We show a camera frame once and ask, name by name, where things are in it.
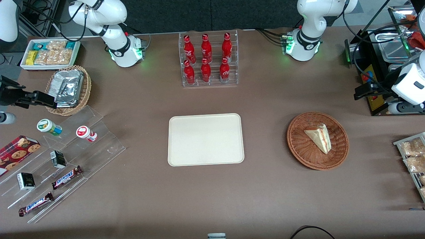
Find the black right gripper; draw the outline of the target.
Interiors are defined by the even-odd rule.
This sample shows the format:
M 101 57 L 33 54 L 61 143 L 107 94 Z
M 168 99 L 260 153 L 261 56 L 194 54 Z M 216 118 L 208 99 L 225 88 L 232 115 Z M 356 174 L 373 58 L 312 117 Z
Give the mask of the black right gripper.
M 22 86 L 16 81 L 4 76 L 1 76 L 0 81 L 1 106 L 13 105 L 28 109 L 30 105 L 42 105 L 52 109 L 57 108 L 55 97 L 51 95 L 41 91 L 33 91 L 32 93 L 24 91 L 23 89 L 25 89 L 26 86 Z

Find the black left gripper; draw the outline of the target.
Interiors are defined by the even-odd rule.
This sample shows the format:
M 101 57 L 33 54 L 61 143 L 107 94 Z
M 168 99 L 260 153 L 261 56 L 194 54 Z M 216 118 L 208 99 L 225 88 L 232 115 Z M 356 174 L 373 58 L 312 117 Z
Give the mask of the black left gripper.
M 365 83 L 355 88 L 354 100 L 360 100 L 363 97 L 373 96 L 374 100 L 383 98 L 384 101 L 398 101 L 399 97 L 388 86 Z

